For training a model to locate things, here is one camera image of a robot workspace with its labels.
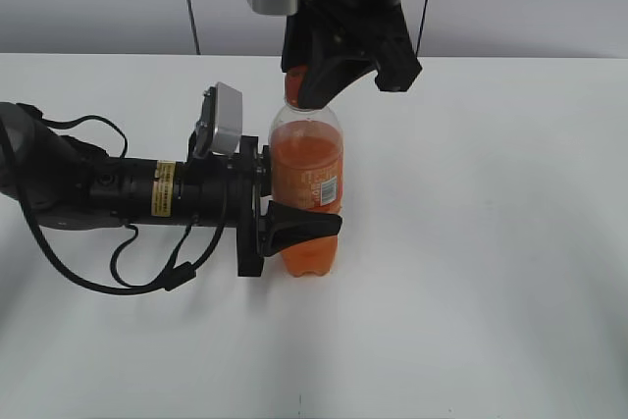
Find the black strap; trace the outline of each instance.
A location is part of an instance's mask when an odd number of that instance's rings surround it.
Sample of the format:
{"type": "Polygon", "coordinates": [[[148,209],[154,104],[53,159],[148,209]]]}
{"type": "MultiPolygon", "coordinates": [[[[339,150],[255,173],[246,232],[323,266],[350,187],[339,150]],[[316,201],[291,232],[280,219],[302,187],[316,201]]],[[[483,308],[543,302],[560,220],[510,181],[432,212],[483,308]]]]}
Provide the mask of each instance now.
{"type": "Polygon", "coordinates": [[[55,122],[53,120],[46,120],[45,118],[39,119],[41,123],[43,123],[46,127],[52,128],[53,130],[69,130],[74,127],[77,127],[81,123],[94,121],[104,123],[105,125],[110,126],[115,132],[117,132],[125,142],[124,147],[122,148],[122,152],[120,153],[120,157],[123,158],[127,155],[127,150],[129,149],[129,142],[127,141],[127,137],[120,130],[115,123],[110,120],[107,120],[104,117],[99,115],[85,115],[84,117],[77,118],[76,120],[71,120],[69,122],[55,122]]]}
{"type": "Polygon", "coordinates": [[[120,257],[120,254],[122,253],[123,250],[125,250],[128,246],[130,246],[137,239],[137,236],[139,235],[139,229],[137,228],[137,226],[130,225],[130,224],[126,224],[125,228],[127,228],[128,230],[132,230],[134,234],[129,239],[125,240],[122,244],[120,244],[118,247],[116,247],[116,250],[114,250],[114,253],[111,254],[111,260],[109,261],[109,272],[111,272],[111,276],[120,285],[127,288],[133,288],[135,286],[125,282],[125,280],[120,276],[120,273],[118,272],[118,257],[120,257]]]}

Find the white tabletop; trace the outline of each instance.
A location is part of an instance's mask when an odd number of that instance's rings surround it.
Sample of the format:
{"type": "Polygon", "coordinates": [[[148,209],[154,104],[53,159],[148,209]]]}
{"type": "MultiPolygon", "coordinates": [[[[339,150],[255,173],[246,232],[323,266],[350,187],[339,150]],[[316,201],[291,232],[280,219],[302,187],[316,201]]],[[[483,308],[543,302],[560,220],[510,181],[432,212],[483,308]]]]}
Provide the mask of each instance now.
{"type": "MultiPolygon", "coordinates": [[[[174,292],[92,293],[0,198],[0,417],[628,417],[628,61],[424,66],[406,94],[369,77],[334,101],[344,225],[325,278],[271,259],[239,279],[229,230],[174,292]]],[[[0,55],[1,100],[104,115],[134,157],[182,160],[217,80],[265,142],[277,58],[0,55]]],[[[120,149],[98,124],[74,135],[120,149]]],[[[181,232],[142,229],[123,272],[150,279],[181,232]]],[[[129,236],[46,233],[101,282],[129,236]]]]}

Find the plastic bottle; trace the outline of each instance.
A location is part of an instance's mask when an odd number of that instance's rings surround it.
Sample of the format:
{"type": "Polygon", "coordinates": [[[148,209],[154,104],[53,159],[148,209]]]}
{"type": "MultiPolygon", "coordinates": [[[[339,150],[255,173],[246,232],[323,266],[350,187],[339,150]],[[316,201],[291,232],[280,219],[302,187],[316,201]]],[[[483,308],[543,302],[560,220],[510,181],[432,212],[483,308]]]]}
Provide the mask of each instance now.
{"type": "MultiPolygon", "coordinates": [[[[271,127],[273,199],[303,210],[338,213],[342,198],[342,131],[329,108],[302,110],[296,97],[305,68],[286,74],[286,106],[271,127]]],[[[338,237],[302,242],[282,251],[295,277],[326,275],[332,268],[338,237]]]]}

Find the black cylinder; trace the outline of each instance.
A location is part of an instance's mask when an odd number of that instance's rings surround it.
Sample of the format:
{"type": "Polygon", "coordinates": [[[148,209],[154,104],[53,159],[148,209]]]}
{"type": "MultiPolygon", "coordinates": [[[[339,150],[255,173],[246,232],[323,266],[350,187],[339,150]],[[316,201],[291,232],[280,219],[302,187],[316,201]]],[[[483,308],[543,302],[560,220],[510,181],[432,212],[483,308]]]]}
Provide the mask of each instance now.
{"type": "Polygon", "coordinates": [[[113,217],[144,225],[216,226],[227,186],[226,226],[239,216],[237,156],[202,161],[154,161],[108,158],[96,165],[88,205],[113,217]]]}

